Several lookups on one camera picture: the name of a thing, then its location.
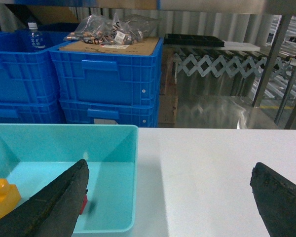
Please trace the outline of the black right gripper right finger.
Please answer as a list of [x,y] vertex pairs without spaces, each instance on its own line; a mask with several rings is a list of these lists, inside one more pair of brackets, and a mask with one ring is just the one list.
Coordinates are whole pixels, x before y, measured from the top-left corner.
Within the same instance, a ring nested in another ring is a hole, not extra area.
[[258,162],[250,186],[269,235],[296,237],[296,184]]

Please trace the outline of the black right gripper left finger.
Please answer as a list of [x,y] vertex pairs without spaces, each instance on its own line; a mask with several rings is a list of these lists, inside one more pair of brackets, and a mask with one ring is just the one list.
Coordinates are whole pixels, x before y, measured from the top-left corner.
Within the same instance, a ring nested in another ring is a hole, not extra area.
[[89,180],[81,159],[26,202],[0,219],[0,237],[70,237]]

